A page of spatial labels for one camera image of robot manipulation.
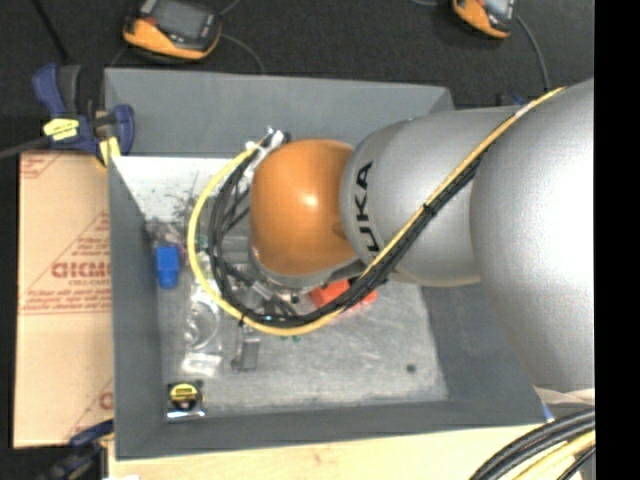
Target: cable bundle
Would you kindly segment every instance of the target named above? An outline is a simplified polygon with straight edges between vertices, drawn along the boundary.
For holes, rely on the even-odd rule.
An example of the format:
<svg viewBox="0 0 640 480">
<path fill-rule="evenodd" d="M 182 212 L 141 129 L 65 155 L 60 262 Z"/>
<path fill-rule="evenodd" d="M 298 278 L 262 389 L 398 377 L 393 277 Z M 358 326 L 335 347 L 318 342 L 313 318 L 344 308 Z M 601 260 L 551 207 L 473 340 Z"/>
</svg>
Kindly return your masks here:
<svg viewBox="0 0 640 480">
<path fill-rule="evenodd" d="M 538 427 L 509 443 L 476 470 L 470 480 L 498 480 L 527 460 L 541 456 L 514 480 L 534 480 L 574 457 L 558 480 L 568 480 L 595 454 L 595 408 L 582 410 Z"/>
</svg>

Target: red object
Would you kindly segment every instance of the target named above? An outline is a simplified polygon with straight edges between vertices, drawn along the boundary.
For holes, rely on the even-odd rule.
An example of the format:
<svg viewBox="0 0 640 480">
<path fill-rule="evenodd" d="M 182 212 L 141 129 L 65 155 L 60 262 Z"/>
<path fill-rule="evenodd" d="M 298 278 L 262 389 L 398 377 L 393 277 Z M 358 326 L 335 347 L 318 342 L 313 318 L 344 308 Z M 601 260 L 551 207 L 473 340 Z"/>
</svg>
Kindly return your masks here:
<svg viewBox="0 0 640 480">
<path fill-rule="evenodd" d="M 338 295 L 343 294 L 349 289 L 350 283 L 348 280 L 343 279 L 342 281 L 336 281 L 335 283 L 331 283 L 326 288 L 315 288 L 311 290 L 311 298 L 313 299 L 313 303 L 316 307 L 320 308 L 325 304 L 331 302 Z M 378 292 L 376 290 L 372 291 L 369 295 L 367 295 L 362 302 L 359 302 L 354 307 L 358 307 L 361 304 L 371 304 L 378 297 Z"/>
</svg>

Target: blue object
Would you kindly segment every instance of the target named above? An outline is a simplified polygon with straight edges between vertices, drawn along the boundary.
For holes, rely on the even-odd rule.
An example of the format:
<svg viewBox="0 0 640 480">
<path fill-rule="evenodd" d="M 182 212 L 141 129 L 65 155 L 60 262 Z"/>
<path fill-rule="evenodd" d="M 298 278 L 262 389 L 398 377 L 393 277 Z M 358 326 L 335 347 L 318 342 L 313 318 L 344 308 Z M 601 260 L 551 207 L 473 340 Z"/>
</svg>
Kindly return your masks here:
<svg viewBox="0 0 640 480">
<path fill-rule="evenodd" d="M 100 151 L 102 139 L 94 134 L 89 118 L 76 112 L 74 100 L 79 70 L 79 66 L 64 66 L 59 69 L 57 64 L 47 64 L 33 75 L 31 85 L 36 98 L 47 107 L 52 119 L 67 117 L 73 118 L 79 123 L 77 133 L 72 137 L 55 140 L 53 137 L 47 136 L 49 147 L 87 151 L 104 161 Z M 100 118 L 97 121 L 117 126 L 118 146 L 120 152 L 126 155 L 133 146 L 135 134 L 133 109 L 129 105 L 116 105 L 106 118 Z"/>
<path fill-rule="evenodd" d="M 156 273 L 162 288 L 175 288 L 180 273 L 180 251 L 177 245 L 156 247 Z"/>
<path fill-rule="evenodd" d="M 83 448 L 92 444 L 94 441 L 97 441 L 101 437 L 111 434 L 113 432 L 113 428 L 113 419 L 103 421 L 73 436 L 69 441 L 69 444 L 72 448 Z"/>
</svg>

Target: cardboard sheet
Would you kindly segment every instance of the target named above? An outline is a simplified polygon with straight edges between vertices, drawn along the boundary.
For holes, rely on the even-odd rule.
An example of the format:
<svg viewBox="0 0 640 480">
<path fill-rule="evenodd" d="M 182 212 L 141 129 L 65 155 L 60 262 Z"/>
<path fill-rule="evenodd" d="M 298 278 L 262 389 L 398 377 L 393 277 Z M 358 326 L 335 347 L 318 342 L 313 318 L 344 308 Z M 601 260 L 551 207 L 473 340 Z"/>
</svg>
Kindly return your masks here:
<svg viewBox="0 0 640 480">
<path fill-rule="evenodd" d="M 113 416 L 106 169 L 79 152 L 20 160 L 14 447 L 66 443 Z"/>
</svg>

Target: kuka logo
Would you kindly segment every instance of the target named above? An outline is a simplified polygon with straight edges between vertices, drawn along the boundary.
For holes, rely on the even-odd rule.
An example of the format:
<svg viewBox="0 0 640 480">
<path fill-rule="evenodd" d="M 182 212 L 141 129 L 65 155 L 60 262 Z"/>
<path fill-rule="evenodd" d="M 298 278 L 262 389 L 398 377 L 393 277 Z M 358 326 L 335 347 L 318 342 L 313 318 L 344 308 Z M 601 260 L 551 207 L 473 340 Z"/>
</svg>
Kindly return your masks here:
<svg viewBox="0 0 640 480">
<path fill-rule="evenodd" d="M 358 229 L 360 230 L 360 234 L 366 236 L 367 240 L 367 249 L 370 252 L 379 252 L 380 247 L 378 246 L 378 242 L 376 241 L 376 237 L 373 235 L 373 231 L 368 225 L 369 222 L 369 214 L 367 213 L 367 188 L 369 184 L 367 183 L 367 176 L 369 175 L 369 169 L 373 166 L 373 161 L 369 162 L 366 165 L 363 165 L 358 174 L 356 176 L 356 184 L 364 190 L 364 196 L 362 199 L 358 199 L 358 195 L 354 196 L 356 208 L 358 209 L 358 213 L 356 214 L 356 220 L 360 223 Z"/>
</svg>

